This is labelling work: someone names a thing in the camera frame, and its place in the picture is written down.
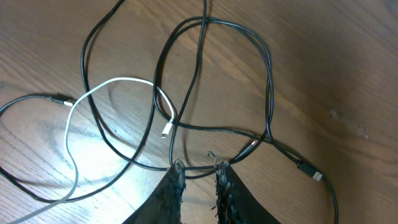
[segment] cable plug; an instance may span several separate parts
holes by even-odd
[[[63,94],[57,93],[55,96],[51,97],[52,102],[56,102],[66,106],[73,106],[76,103],[76,100],[70,96],[65,96]]]
[[[310,177],[314,178],[316,181],[321,180],[323,176],[323,174],[316,167],[303,160],[297,163],[297,168]]]
[[[248,146],[246,146],[245,148],[243,148],[241,150],[241,152],[235,157],[234,160],[239,159],[240,157],[244,156],[246,153],[248,153],[256,144],[256,141],[253,141],[252,143],[250,143]]]
[[[169,121],[166,126],[164,126],[164,129],[162,131],[162,138],[166,138],[166,136],[169,134],[170,130],[173,127],[172,121]]]

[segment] cable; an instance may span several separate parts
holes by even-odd
[[[148,84],[148,85],[153,85],[153,83],[151,83],[150,81],[142,80],[142,79],[139,79],[139,78],[129,78],[129,77],[112,78],[112,79],[110,79],[110,80],[108,80],[108,81],[105,81],[105,82],[103,82],[102,84],[96,86],[96,87],[93,88],[92,90],[88,91],[88,92],[85,93],[80,99],[86,98],[86,97],[90,96],[94,91],[96,91],[96,90],[102,88],[103,86],[105,86],[105,85],[107,85],[107,84],[109,84],[109,83],[111,83],[111,82],[120,81],[120,80],[136,81],[136,82],[141,82],[141,83],[145,83],[145,84]],[[170,121],[166,124],[166,129],[168,129],[168,128],[171,128],[171,126],[170,126],[169,124],[172,124],[173,119],[174,119],[174,109],[173,109],[173,106],[172,106],[172,104],[171,104],[169,98],[167,97],[167,95],[166,95],[159,87],[157,87],[157,89],[158,89],[158,91],[160,92],[160,94],[165,98],[166,103],[168,104],[168,106],[169,106],[169,108],[170,108],[170,110],[171,110],[171,112],[172,112],[172,117],[171,117]],[[116,149],[114,150],[114,152],[115,152],[120,158],[124,159],[125,161],[131,162],[131,163],[133,163],[133,164],[135,164],[135,165],[137,165],[137,166],[139,166],[139,167],[143,167],[143,168],[146,168],[146,169],[153,169],[153,170],[161,170],[161,171],[167,171],[167,170],[168,170],[168,167],[162,167],[162,168],[161,168],[161,167],[151,167],[151,166],[144,165],[144,164],[141,164],[140,162],[135,161],[135,158],[138,156],[138,150],[134,153],[134,155],[133,155],[133,157],[132,157],[131,159],[128,158],[127,156],[123,155],[121,152],[119,152],[119,151],[116,150]]]
[[[31,95],[30,97],[31,97],[31,98],[33,98],[33,97],[41,97],[41,98],[42,98],[43,96],[44,96],[44,97],[48,97],[48,96],[45,96],[45,95],[41,95],[41,96],[38,96],[38,95],[32,96],[32,95]],[[40,214],[40,213],[45,212],[45,211],[47,211],[48,209],[51,209],[51,208],[53,208],[53,207],[55,207],[55,206],[57,206],[57,205],[59,205],[59,204],[65,202],[66,200],[68,200],[68,199],[70,198],[70,196],[72,196],[72,194],[73,194],[74,191],[76,190],[76,188],[77,188],[77,183],[78,183],[78,181],[79,181],[79,171],[78,171],[78,169],[77,169],[76,162],[75,162],[75,160],[73,159],[73,156],[71,155],[71,153],[70,153],[70,151],[69,151],[69,148],[68,148],[68,141],[67,141],[67,140],[68,140],[68,130],[69,130],[69,125],[70,125],[70,118],[71,118],[71,116],[72,116],[73,109],[74,109],[75,107],[76,107],[76,105],[73,105],[73,106],[72,106],[72,109],[70,110],[69,118],[68,118],[68,122],[67,122],[67,127],[65,128],[65,135],[64,135],[64,138],[63,138],[63,146],[64,146],[64,148],[65,148],[66,153],[70,156],[70,159],[72,160],[73,167],[74,167],[74,170],[75,170],[75,180],[73,181],[72,188],[70,189],[69,193],[67,193],[67,194],[66,194],[64,197],[62,197],[61,199],[56,200],[56,201],[54,201],[54,202],[52,202],[52,203],[50,203],[50,204],[48,204],[48,205],[46,205],[46,206],[44,206],[44,207],[38,209],[38,210],[36,210],[36,211],[34,211],[34,212],[32,212],[32,213],[30,213],[30,214],[28,214],[28,215],[26,215],[26,216],[24,216],[24,217],[22,217],[22,218],[19,218],[19,219],[13,221],[13,222],[10,222],[10,223],[12,223],[12,224],[15,224],[15,223],[22,223],[22,222],[24,222],[24,221],[26,221],[26,220],[28,220],[28,219],[30,219],[30,218],[32,218],[32,217],[34,217],[34,216]]]
[[[338,224],[338,206],[337,206],[335,190],[333,189],[333,186],[331,185],[330,181],[325,176],[323,176],[323,180],[326,182],[326,185],[328,186],[329,191],[331,193],[331,198],[333,199],[333,207],[335,211],[335,224]]]
[[[112,80],[108,80],[104,83],[102,83],[101,85],[97,86],[99,88],[101,88],[104,85],[107,85],[110,82],[114,82],[114,81],[118,81],[118,80],[129,80],[129,81],[135,81],[135,82],[141,82],[141,83],[145,83],[148,85],[153,85],[153,83],[151,83],[150,81],[147,80],[143,80],[143,79],[139,79],[139,78],[114,78]],[[170,124],[172,124],[172,121],[174,119],[175,116],[175,111],[174,111],[174,107],[170,101],[170,99],[168,98],[168,96],[158,87],[158,90],[160,92],[160,94],[164,97],[167,105],[169,106],[169,109],[171,111],[171,117],[169,122],[166,124],[165,129],[169,129],[167,127],[169,127]],[[12,100],[8,103],[6,103],[4,106],[2,106],[0,108],[0,117],[3,115],[3,113],[10,108],[12,105],[14,105],[15,103],[18,103],[22,100],[26,100],[26,99],[30,99],[30,98],[49,98],[52,101],[56,102],[56,103],[60,103],[60,104],[64,104],[64,105],[68,105],[71,106],[73,105],[73,103],[71,103],[71,98],[67,97],[67,96],[63,96],[63,95],[49,95],[49,94],[34,94],[34,95],[26,95],[26,96],[22,96],[20,98],[17,98],[15,100]],[[35,193],[33,193],[32,191],[30,191],[29,189],[25,188],[23,185],[21,185],[20,183],[18,183],[18,178],[14,177],[12,174],[8,173],[6,170],[4,170],[1,166],[0,166],[0,174],[5,177],[10,183],[12,183],[13,185],[15,185],[16,187],[18,187],[20,190],[22,190],[23,192],[25,192],[27,195],[31,196],[33,199],[40,201],[40,202],[44,202],[44,203],[54,203],[56,202],[56,200],[49,200],[49,199],[45,199],[42,197],[37,196]],[[112,181],[110,181],[108,184],[106,184],[105,186],[99,188],[98,190],[95,190],[92,193],[86,194],[86,195],[82,195],[80,197],[76,197],[76,198],[70,198],[68,200],[66,200],[65,202],[77,202],[79,200],[83,200],[85,198],[88,198],[90,196],[93,196],[94,194],[97,194],[99,192],[101,192],[102,190],[106,189],[107,187],[109,187],[110,185],[112,185],[113,183],[115,183],[115,181],[117,181],[120,178],[121,174],[117,175]]]
[[[85,67],[85,52],[87,49],[88,44],[90,43],[91,38],[95,35],[95,33],[97,32],[97,30],[103,26],[106,21],[109,20],[109,18],[118,10],[119,6],[124,2],[124,0],[119,0],[116,5],[112,8],[112,10],[110,10],[107,15],[105,15],[100,21],[99,23],[97,23],[97,25],[94,26],[94,28],[91,30],[91,32],[89,33],[88,37],[85,40],[85,43],[83,44],[83,48],[81,51],[81,57],[80,57],[80,67],[81,67],[81,76],[82,76],[82,80],[83,80],[83,85],[85,87],[86,92],[90,91],[90,86],[88,84],[88,73],[86,71],[86,67]],[[182,28],[186,23],[191,22],[191,21],[198,21],[196,23],[190,24],[184,28]],[[185,110],[187,101],[189,99],[189,95],[190,92],[195,84],[195,81],[197,79],[198,76],[198,71],[201,67],[201,52],[202,52],[202,48],[203,48],[203,36],[204,36],[204,32],[205,32],[205,26],[210,24],[210,23],[214,23],[214,24],[223,24],[226,25],[228,27],[231,27],[233,29],[235,29],[236,31],[238,31],[239,33],[241,33],[243,36],[245,36],[254,46],[255,48],[258,49],[264,64],[266,66],[266,72],[267,72],[267,81],[266,81],[266,92],[265,92],[265,96],[266,96],[266,105],[265,105],[265,130],[263,132],[263,134],[261,136],[255,136],[253,134],[250,133],[246,133],[244,131],[239,131],[239,130],[234,130],[234,129],[228,129],[228,128],[216,128],[216,127],[200,127],[200,126],[193,126],[190,124],[184,124],[180,122],[180,119],[183,115],[183,112]],[[185,99],[183,102],[183,105],[180,109],[180,114],[179,116],[177,116],[177,119],[174,120],[173,115],[172,117],[170,117],[169,115],[167,115],[166,113],[164,113],[160,106],[159,106],[159,102],[158,102],[158,97],[157,97],[157,92],[158,92],[158,87],[160,84],[160,77],[163,71],[163,67],[164,67],[164,62],[165,62],[165,58],[167,56],[168,51],[170,50],[172,44],[175,42],[175,40],[177,39],[178,36],[180,36],[181,34],[183,34],[185,31],[187,31],[188,29],[195,27],[195,26],[199,26],[201,25],[201,30],[200,30],[200,36],[199,36],[199,41],[198,41],[198,50],[197,50],[197,62],[196,62],[196,66],[195,66],[195,73],[193,75],[191,84],[187,90],[187,94],[185,95]],[[302,167],[310,167],[311,171],[313,171],[313,169],[316,169],[315,166],[311,165],[311,163],[308,162],[308,160],[306,158],[304,158],[302,155],[300,155],[299,153],[295,152],[295,151],[290,151],[287,150],[287,148],[281,144],[279,144],[272,136],[271,133],[271,121],[272,121],[272,116],[274,114],[274,84],[273,84],[273,78],[272,78],[272,61],[271,61],[271,53],[269,51],[269,49],[267,48],[265,42],[253,31],[251,31],[250,29],[248,29],[247,27],[241,26],[239,24],[235,24],[233,22],[228,22],[228,21],[223,21],[214,17],[207,17],[206,16],[206,1],[203,1],[203,15],[201,17],[192,17],[189,19],[184,20],[183,22],[181,22],[175,29],[174,31],[171,33],[170,37],[168,38],[168,40],[166,41],[166,44],[162,50],[162,53],[159,57],[159,60],[157,62],[157,66],[156,66],[156,70],[155,70],[155,74],[154,74],[154,82],[153,82],[153,99],[152,99],[152,106],[150,109],[150,113],[149,113],[149,119],[147,122],[147,127],[146,130],[144,131],[143,137],[141,139],[140,144],[138,145],[137,149],[136,149],[136,153],[133,155],[132,159],[125,157],[124,155],[122,155],[107,139],[104,130],[101,126],[101,122],[99,120],[99,112],[96,109],[95,106],[95,102],[93,101],[93,98],[91,97],[91,95],[88,95],[88,102],[90,105],[90,109],[91,112],[93,113],[93,117],[95,120],[95,123],[97,125],[97,128],[101,134],[101,137],[104,139],[104,142],[116,153],[118,154],[120,157],[122,157],[123,159],[129,161],[128,164],[126,164],[125,168],[118,174],[118,176],[114,179],[114,182],[117,181],[117,179],[120,178],[120,176],[122,176],[125,171],[128,169],[128,167],[130,166],[130,163],[134,163],[142,168],[145,169],[151,169],[151,170],[164,170],[165,168],[159,168],[159,167],[151,167],[151,166],[145,166],[143,164],[140,164],[138,162],[135,161],[136,155],[138,155],[138,153],[142,150],[143,145],[145,144],[145,141],[148,137],[149,131],[150,131],[150,127],[152,126],[152,122],[153,122],[153,118],[154,118],[154,111],[155,109],[160,113],[160,115],[169,120],[169,122],[167,123],[167,127],[165,127],[164,131],[162,132],[162,138],[165,138],[166,136],[166,132],[168,128],[171,128],[172,125],[174,124],[174,128],[173,128],[173,133],[172,133],[172,137],[170,140],[170,148],[169,148],[169,162],[170,164],[172,164],[172,153],[173,153],[173,148],[174,148],[174,141],[175,141],[175,135],[177,132],[177,128],[179,126],[183,127],[183,128],[188,128],[188,129],[194,129],[197,131],[219,131],[219,132],[224,132],[224,133],[233,133],[233,134],[240,134],[243,136],[247,136],[249,138],[251,138],[252,140],[257,140],[257,143],[255,143],[254,145],[252,145],[250,148],[244,149],[242,150],[239,154],[237,154],[234,158],[232,158],[230,160],[230,164],[234,164],[237,163],[243,159],[245,159],[247,156],[249,156],[250,154],[252,154],[260,145],[260,143],[262,142],[266,142],[268,144],[272,144],[275,146],[275,148],[280,151],[281,153],[283,153],[283,155],[285,155],[288,159],[290,159],[292,162],[294,162],[295,164],[301,164]],[[217,169],[218,166],[201,166],[201,167],[186,167],[186,170],[202,170],[202,169],[206,169],[209,170],[209,172],[201,174],[201,175],[196,175],[193,177],[187,176],[187,179],[197,179],[197,178],[201,178],[201,177],[205,177],[207,175],[213,174],[215,172],[215,169]],[[336,223],[338,223],[338,209],[337,209],[337,202],[336,202],[336,197],[335,197],[335,193],[333,190],[333,187],[331,187],[331,184],[328,180],[327,184],[328,186],[330,186],[330,190],[331,190],[331,194],[333,197],[333,202],[335,204],[335,216],[336,216]],[[111,184],[114,183],[113,181],[110,182],[108,185],[106,185],[106,187],[109,187]]]
[[[74,168],[75,168],[75,180],[74,180],[74,182],[73,182],[73,186],[72,186],[71,190],[70,190],[69,193],[68,193],[66,196],[64,196],[63,198],[61,198],[61,199],[59,199],[59,200],[54,200],[54,201],[51,202],[49,205],[47,205],[47,206],[45,206],[45,207],[43,207],[43,208],[40,208],[40,209],[38,209],[38,210],[36,210],[36,211],[34,211],[34,212],[32,212],[32,213],[30,213],[30,214],[28,214],[28,215],[26,215],[26,216],[20,218],[20,219],[18,219],[18,220],[15,220],[15,221],[13,221],[13,222],[11,222],[11,223],[21,223],[21,222],[24,222],[24,221],[26,221],[26,220],[28,220],[28,219],[30,219],[30,218],[36,216],[36,215],[38,215],[38,214],[40,214],[40,213],[42,213],[42,212],[48,210],[48,209],[51,209],[51,208],[53,208],[53,207],[59,205],[60,203],[66,202],[66,201],[70,198],[70,196],[72,196],[72,194],[74,193],[74,191],[75,191],[76,188],[77,188],[78,176],[79,176],[78,168],[77,168],[76,162],[75,162],[75,160],[73,159],[73,156],[71,155],[71,153],[70,153],[70,151],[69,151],[69,147],[68,147],[68,136],[69,136],[69,129],[70,129],[70,123],[71,123],[71,120],[72,120],[73,112],[75,111],[75,108],[78,106],[78,104],[79,104],[83,99],[85,99],[87,96],[91,95],[91,94],[94,93],[95,91],[99,90],[100,88],[104,87],[105,85],[107,85],[107,84],[109,84],[109,83],[111,83],[111,82],[120,81],[120,80],[135,81],[135,82],[145,83],[145,84],[148,84],[148,85],[153,85],[153,83],[151,83],[150,81],[143,80],[143,79],[139,79],[139,78],[129,78],[129,77],[112,78],[112,79],[107,80],[107,81],[103,82],[102,84],[98,85],[97,87],[95,87],[94,89],[90,90],[89,92],[85,93],[85,94],[84,94],[83,96],[81,96],[75,103],[72,103],[68,98],[65,98],[65,97],[62,97],[62,96],[59,96],[59,95],[58,95],[58,97],[54,97],[54,96],[52,96],[52,95],[46,95],[46,94],[41,94],[41,95],[40,95],[40,94],[36,94],[36,95],[27,95],[27,96],[23,96],[23,97],[20,97],[20,98],[18,98],[18,99],[15,99],[15,100],[13,100],[13,101],[11,101],[11,102],[5,104],[5,105],[0,109],[0,116],[1,116],[1,115],[5,112],[5,110],[8,109],[8,108],[9,108],[10,106],[12,106],[13,104],[15,104],[15,103],[17,103],[17,102],[19,102],[19,101],[21,101],[21,100],[25,100],[25,99],[29,99],[29,98],[50,98],[50,99],[51,99],[52,101],[54,101],[54,102],[61,103],[61,104],[64,104],[64,105],[72,106],[72,108],[71,108],[71,110],[70,110],[70,112],[69,112],[68,119],[67,119],[67,125],[66,125],[66,128],[65,128],[65,136],[64,136],[64,139],[63,139],[64,148],[65,148],[66,152],[68,153],[68,155],[70,156],[70,158],[71,158],[71,160],[72,160],[72,162],[73,162],[73,166],[74,166]],[[167,97],[167,95],[166,95],[159,87],[157,87],[157,88],[158,88],[160,94],[165,98],[165,101],[166,101],[167,105],[169,106],[170,111],[171,111],[171,113],[172,113],[172,118],[171,118],[170,121],[166,124],[166,127],[171,127],[171,126],[169,126],[169,124],[172,124],[172,120],[174,119],[174,108],[173,108],[173,106],[172,106],[172,104],[171,104],[169,98]],[[32,194],[33,194],[30,190],[27,190],[27,189],[26,189],[25,187],[23,187],[20,183],[18,183],[18,182],[16,181],[16,178],[13,177],[13,176],[12,176],[11,174],[9,174],[8,172],[6,172],[2,167],[0,167],[0,172],[1,172],[1,174],[2,174],[3,176],[5,176],[5,178],[6,178],[7,180],[9,180],[12,184],[16,185],[18,188],[20,188],[21,190],[23,190],[25,193],[27,193],[27,194],[29,194],[29,195],[32,195]]]

